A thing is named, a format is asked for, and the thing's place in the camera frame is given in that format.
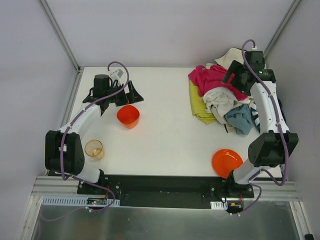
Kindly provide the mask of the aluminium frame post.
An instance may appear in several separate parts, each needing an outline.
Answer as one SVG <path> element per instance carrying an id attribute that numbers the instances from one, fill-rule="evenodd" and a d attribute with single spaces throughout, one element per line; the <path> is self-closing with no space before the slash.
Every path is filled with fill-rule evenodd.
<path id="1" fill-rule="evenodd" d="M 69 59 L 70 63 L 72 64 L 73 68 L 75 69 L 76 72 L 79 72 L 81 67 L 78 63 L 78 61 L 76 60 L 76 57 L 73 53 L 73 51 L 71 50 L 70 45 L 68 44 L 68 41 L 65 37 L 65 35 L 63 34 L 61 27 L 50 7 L 50 5 L 48 4 L 47 0 L 38 0 L 37 1 L 41 7 L 41 9 L 43 10 L 55 36 L 57 37 L 62 49 L 64 50 L 67 58 Z"/>
<path id="2" fill-rule="evenodd" d="M 263 57 L 265 60 L 267 60 L 270 56 L 271 52 L 273 51 L 274 47 L 276 46 L 277 42 L 279 41 L 280 37 L 282 36 L 286 27 L 289 25 L 291 19 L 297 12 L 302 2 L 303 0 L 293 0 L 291 2 L 288 10 L 286 11 L 285 15 L 283 16 L 282 20 L 280 21 L 278 27 L 276 28 L 274 34 L 272 35 L 270 41 L 268 42 L 265 48 L 265 51 L 263 53 Z"/>

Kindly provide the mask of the orange plastic bowl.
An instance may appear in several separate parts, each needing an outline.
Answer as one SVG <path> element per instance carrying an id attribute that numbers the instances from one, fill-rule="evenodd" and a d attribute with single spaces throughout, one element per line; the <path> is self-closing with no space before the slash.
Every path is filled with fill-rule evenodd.
<path id="1" fill-rule="evenodd" d="M 140 120 L 140 112 L 133 105 L 125 105 L 118 110 L 116 117 L 127 129 L 133 129 Z"/>

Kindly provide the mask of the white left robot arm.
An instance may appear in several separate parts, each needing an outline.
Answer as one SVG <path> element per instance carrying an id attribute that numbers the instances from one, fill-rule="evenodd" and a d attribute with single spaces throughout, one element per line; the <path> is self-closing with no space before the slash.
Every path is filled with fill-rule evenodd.
<path id="1" fill-rule="evenodd" d="M 95 75 L 93 87 L 75 117 L 60 129 L 46 133 L 45 168 L 65 178 L 77 177 L 91 183 L 99 182 L 103 171 L 86 163 L 82 137 L 110 104 L 121 107 L 143 100 L 131 80 L 122 84 L 116 73 Z"/>

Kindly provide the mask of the cream canvas tote bag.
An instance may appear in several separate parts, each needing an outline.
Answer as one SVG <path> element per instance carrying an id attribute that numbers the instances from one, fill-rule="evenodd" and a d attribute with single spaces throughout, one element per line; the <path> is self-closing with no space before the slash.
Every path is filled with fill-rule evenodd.
<path id="1" fill-rule="evenodd" d="M 242 50 L 234 47 L 230 48 L 222 57 L 214 59 L 214 61 L 226 70 L 231 66 L 233 61 L 243 64 Z"/>

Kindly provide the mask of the magenta pink cloth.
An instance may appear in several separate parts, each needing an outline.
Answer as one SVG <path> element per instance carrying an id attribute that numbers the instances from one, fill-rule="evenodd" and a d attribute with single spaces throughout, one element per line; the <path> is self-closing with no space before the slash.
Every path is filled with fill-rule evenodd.
<path id="1" fill-rule="evenodd" d="M 248 96 L 241 93 L 238 89 L 231 85 L 231 80 L 235 74 L 232 73 L 227 83 L 223 83 L 222 80 L 226 75 L 227 70 L 220 65 L 212 65 L 209 69 L 203 65 L 198 65 L 191 73 L 188 74 L 189 80 L 198 87 L 198 94 L 203 97 L 208 91 L 224 87 L 230 90 L 238 101 L 243 101 Z"/>

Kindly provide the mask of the orange plastic plate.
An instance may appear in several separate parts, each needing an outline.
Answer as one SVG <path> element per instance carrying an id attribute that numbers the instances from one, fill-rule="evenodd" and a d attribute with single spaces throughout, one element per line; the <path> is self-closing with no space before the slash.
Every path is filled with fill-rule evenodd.
<path id="1" fill-rule="evenodd" d="M 243 164 L 241 156 L 231 149 L 220 149 L 212 157 L 211 165 L 215 173 L 227 179 L 231 171 L 239 168 Z"/>

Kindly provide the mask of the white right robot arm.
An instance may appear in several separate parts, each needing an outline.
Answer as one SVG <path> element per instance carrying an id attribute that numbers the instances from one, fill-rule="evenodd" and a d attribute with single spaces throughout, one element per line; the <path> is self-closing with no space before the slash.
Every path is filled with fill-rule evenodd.
<path id="1" fill-rule="evenodd" d="M 297 133 L 291 133 L 281 112 L 273 70 L 265 68 L 262 51 L 244 51 L 243 63 L 234 60 L 223 83 L 252 96 L 257 107 L 260 135 L 249 145 L 248 159 L 232 170 L 226 180 L 228 191 L 243 191 L 260 173 L 286 166 L 298 144 Z"/>

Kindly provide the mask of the yellow-green cloth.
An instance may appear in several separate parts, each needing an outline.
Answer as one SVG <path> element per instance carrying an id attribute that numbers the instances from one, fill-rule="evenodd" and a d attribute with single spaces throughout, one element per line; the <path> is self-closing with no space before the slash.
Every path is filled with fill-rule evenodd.
<path id="1" fill-rule="evenodd" d="M 206 112 L 206 104 L 203 98 L 199 96 L 199 88 L 190 80 L 189 81 L 189 98 L 192 115 L 202 123 L 209 125 L 217 121 L 212 113 Z"/>

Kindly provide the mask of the left aluminium frame post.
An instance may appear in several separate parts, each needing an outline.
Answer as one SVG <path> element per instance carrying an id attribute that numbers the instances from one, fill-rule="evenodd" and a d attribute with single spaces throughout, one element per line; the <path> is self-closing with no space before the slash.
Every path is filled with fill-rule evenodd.
<path id="1" fill-rule="evenodd" d="M 73 53 L 73 51 L 71 50 L 70 45 L 68 44 L 68 41 L 65 37 L 65 35 L 63 34 L 61 27 L 50 7 L 50 5 L 48 4 L 47 0 L 38 0 L 37 1 L 41 7 L 41 9 L 43 10 L 55 36 L 57 37 L 62 49 L 64 50 L 67 58 L 69 59 L 70 63 L 72 64 L 73 68 L 75 69 L 76 72 L 79 72 L 81 67 L 78 63 L 78 61 L 76 60 L 76 57 Z"/>

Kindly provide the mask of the right aluminium frame post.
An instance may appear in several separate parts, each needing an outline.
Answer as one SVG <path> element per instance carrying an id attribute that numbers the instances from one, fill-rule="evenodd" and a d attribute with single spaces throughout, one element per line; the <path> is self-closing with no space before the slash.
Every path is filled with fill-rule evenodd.
<path id="1" fill-rule="evenodd" d="M 273 51 L 274 47 L 276 46 L 277 42 L 279 41 L 280 37 L 282 36 L 286 27 L 289 25 L 291 19 L 297 12 L 302 2 L 303 0 L 293 0 L 291 2 L 288 10 L 286 11 L 285 15 L 283 16 L 282 20 L 280 21 L 278 27 L 276 28 L 274 34 L 272 35 L 270 41 L 268 42 L 265 48 L 265 51 L 263 53 L 263 57 L 265 60 L 267 60 L 270 56 L 271 52 Z"/>

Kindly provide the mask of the light blue cloth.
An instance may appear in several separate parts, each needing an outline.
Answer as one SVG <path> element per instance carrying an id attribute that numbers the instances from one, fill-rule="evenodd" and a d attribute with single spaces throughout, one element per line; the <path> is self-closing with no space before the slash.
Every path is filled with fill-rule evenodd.
<path id="1" fill-rule="evenodd" d="M 251 110 L 247 104 L 231 109 L 224 115 L 224 118 L 228 124 L 235 128 L 238 135 L 247 136 L 254 126 Z"/>

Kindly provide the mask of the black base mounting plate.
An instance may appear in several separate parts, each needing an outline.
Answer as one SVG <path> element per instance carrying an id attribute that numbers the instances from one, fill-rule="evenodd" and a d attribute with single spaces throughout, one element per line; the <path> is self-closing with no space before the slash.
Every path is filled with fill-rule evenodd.
<path id="1" fill-rule="evenodd" d="M 80 195 L 104 196 L 116 199 L 122 207 L 209 209 L 212 202 L 223 198 L 254 197 L 250 185 L 239 185 L 221 177 L 105 175 L 98 185 L 79 183 Z"/>

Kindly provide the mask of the white cloth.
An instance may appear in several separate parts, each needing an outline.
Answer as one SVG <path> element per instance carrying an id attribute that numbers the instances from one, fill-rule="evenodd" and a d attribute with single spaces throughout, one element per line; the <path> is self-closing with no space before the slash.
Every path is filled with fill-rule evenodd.
<path id="1" fill-rule="evenodd" d="M 244 100 L 237 100 L 234 93 L 226 87 L 216 87 L 207 91 L 203 97 L 206 113 L 211 113 L 220 124 L 227 124 L 225 115 L 232 109 L 254 101 L 252 96 L 245 96 Z"/>

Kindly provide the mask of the transparent amber plastic cup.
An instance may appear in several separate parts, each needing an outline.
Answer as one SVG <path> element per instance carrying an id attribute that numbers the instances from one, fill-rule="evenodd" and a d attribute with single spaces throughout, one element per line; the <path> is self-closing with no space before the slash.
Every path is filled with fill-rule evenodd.
<path id="1" fill-rule="evenodd" d="M 88 141 L 84 147 L 84 152 L 94 160 L 101 160 L 105 155 L 103 144 L 97 139 Z"/>

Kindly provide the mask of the black printed t-shirt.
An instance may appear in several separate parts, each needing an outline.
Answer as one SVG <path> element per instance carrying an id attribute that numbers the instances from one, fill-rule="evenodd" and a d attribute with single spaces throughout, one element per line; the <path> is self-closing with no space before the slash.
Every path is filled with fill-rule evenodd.
<path id="1" fill-rule="evenodd" d="M 281 100 L 279 98 L 277 99 L 277 101 L 278 101 L 278 104 L 279 104 L 279 107 L 280 107 L 280 112 L 282 114 L 283 120 L 286 123 L 287 122 L 286 121 L 286 117 L 285 117 L 285 114 L 284 114 L 284 112 L 282 110 L 282 102 L 281 102 Z M 255 100 L 249 104 L 249 109 L 250 109 L 252 121 L 254 122 L 257 130 L 261 133 L 260 118 L 259 118 L 259 113 L 258 113 L 258 110 L 257 110 L 257 106 L 256 106 L 256 101 Z"/>

